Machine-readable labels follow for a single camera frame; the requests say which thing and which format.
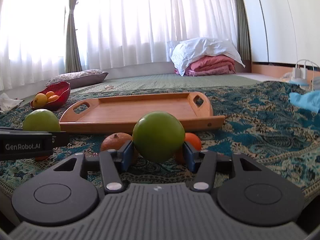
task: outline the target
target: curtain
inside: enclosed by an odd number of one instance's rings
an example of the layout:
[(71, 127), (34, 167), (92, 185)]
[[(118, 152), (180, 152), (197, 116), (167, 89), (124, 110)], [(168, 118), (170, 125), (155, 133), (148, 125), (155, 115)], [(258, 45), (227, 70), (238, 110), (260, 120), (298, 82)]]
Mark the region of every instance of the curtain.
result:
[(66, 73), (82, 71), (76, 37), (75, 20), (73, 17), (75, 6), (76, 0), (69, 0), (69, 15), (66, 34)]
[(238, 15), (238, 51), (242, 60), (251, 60), (251, 47), (247, 14), (243, 0), (236, 0)]
[(78, 0), (75, 26), (83, 69), (169, 61), (167, 41), (230, 40), (235, 0)]
[(59, 74), (65, 49), (64, 6), (64, 0), (3, 0), (0, 90)]

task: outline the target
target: red bowl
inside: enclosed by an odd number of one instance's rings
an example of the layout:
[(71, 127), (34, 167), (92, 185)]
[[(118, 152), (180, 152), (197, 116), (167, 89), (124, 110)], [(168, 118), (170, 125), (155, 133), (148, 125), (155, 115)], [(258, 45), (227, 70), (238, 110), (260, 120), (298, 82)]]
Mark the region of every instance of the red bowl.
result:
[[(61, 81), (57, 84), (52, 84), (47, 86), (47, 88), (39, 93), (46, 94), (49, 91), (53, 91), (56, 95), (60, 96), (57, 100), (47, 103), (42, 109), (48, 109), (50, 111), (58, 110), (61, 106), (63, 106), (69, 96), (70, 96), (70, 83)], [(30, 102), (30, 106), (32, 110), (35, 110), (36, 108), (33, 107), (33, 101)]]

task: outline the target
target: bowl of fruit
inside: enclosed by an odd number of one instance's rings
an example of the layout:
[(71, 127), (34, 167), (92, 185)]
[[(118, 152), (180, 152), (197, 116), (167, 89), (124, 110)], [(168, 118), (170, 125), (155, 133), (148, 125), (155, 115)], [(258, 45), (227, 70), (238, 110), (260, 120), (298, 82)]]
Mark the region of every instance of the bowl of fruit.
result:
[(33, 101), (30, 102), (31, 109), (58, 110), (67, 102), (70, 90), (70, 83), (65, 81), (49, 85), (45, 90), (36, 94)]

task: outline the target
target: patterned blanket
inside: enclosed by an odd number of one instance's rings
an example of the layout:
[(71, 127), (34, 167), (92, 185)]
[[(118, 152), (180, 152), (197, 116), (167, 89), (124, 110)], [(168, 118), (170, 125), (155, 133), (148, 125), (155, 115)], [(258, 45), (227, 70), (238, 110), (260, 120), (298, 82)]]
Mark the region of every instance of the patterned blanket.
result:
[[(320, 193), (320, 114), (288, 102), (290, 92), (304, 93), (295, 85), (263, 82), (242, 87), (73, 93), (55, 114), (59, 118), (69, 106), (85, 98), (186, 90), (204, 93), (210, 99), (214, 113), (226, 115), (222, 129), (196, 133), (203, 148), (225, 155), (233, 151), (244, 152), (300, 187), (307, 203)], [(0, 126), (21, 127), (30, 112), (29, 105), (13, 110), (0, 119)], [(54, 154), (43, 162), (34, 159), (2, 161), (0, 189), (11, 197), (17, 186), (73, 153), (96, 155), (103, 139), (103, 135), (71, 135), (67, 147), (56, 148)], [(155, 164), (140, 156), (138, 163), (121, 174), (121, 178), (127, 182), (174, 183), (190, 181), (193, 175), (173, 159)], [(90, 173), (88, 179), (101, 186), (98, 172)], [(225, 175), (216, 176), (215, 186), (221, 185), (225, 179), (228, 179)]]

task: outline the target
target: pink blanket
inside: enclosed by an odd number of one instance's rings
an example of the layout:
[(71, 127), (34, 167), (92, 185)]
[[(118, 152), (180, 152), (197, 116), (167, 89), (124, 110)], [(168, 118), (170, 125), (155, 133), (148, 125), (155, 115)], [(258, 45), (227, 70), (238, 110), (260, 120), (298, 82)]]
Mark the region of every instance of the pink blanket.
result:
[(225, 55), (204, 56), (201, 59), (191, 63), (189, 67), (195, 72), (208, 71), (215, 68), (228, 66), (229, 70), (235, 72), (235, 61)]
[[(175, 69), (174, 72), (176, 74), (179, 74), (179, 71), (177, 69)], [(222, 75), (222, 74), (228, 74), (228, 73), (229, 73), (228, 66), (222, 66), (222, 67), (212, 68), (212, 69), (203, 70), (203, 71), (193, 71), (189, 66), (186, 68), (184, 75), (185, 76), (207, 76), (207, 75)]]

